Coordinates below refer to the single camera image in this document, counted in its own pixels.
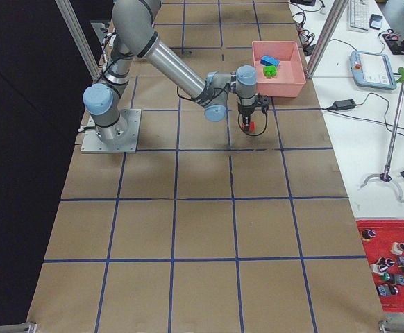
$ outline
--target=metal base plate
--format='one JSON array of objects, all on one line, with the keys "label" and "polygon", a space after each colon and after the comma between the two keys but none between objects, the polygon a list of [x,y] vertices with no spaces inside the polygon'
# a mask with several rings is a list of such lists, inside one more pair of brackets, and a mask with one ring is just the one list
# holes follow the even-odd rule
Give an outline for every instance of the metal base plate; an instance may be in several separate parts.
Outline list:
[{"label": "metal base plate", "polygon": [[[95,130],[87,130],[83,138],[82,153],[135,153],[142,110],[123,109],[120,111],[120,115],[128,122],[128,130],[125,135],[120,140],[107,143],[99,139]],[[95,126],[92,117],[87,126]]]}]

